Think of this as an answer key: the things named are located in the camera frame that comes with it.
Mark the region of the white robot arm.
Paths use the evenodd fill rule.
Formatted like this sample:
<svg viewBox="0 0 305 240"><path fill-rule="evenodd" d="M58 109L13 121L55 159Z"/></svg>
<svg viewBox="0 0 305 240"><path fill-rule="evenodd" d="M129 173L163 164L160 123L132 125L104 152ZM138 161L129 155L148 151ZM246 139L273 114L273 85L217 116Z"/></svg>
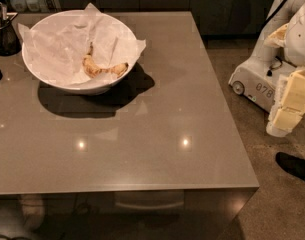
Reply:
<svg viewBox="0 0 305 240"><path fill-rule="evenodd" d="M282 47L285 59L295 66L288 77L281 75L278 79L266 126L268 134L285 137L305 115L305 2L288 23L265 39L264 44Z"/></svg>

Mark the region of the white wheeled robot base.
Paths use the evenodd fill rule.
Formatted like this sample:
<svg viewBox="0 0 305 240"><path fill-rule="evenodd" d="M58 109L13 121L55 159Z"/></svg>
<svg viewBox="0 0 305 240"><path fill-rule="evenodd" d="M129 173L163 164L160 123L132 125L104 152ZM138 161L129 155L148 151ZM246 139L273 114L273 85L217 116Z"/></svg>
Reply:
<svg viewBox="0 0 305 240"><path fill-rule="evenodd" d="M244 95L269 112L281 75L288 76L295 66L285 59L282 47L264 44L265 39L282 25L288 23L305 0L274 0L251 56L236 67L229 85L238 95Z"/></svg>

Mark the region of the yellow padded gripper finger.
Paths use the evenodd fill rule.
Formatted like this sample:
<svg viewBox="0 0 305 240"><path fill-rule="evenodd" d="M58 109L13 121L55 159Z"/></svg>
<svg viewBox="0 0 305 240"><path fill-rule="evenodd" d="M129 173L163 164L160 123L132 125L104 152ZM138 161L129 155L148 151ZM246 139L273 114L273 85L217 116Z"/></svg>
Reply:
<svg viewBox="0 0 305 240"><path fill-rule="evenodd" d="M305 115L305 67L297 67L277 82L266 131L274 137L291 133Z"/></svg>

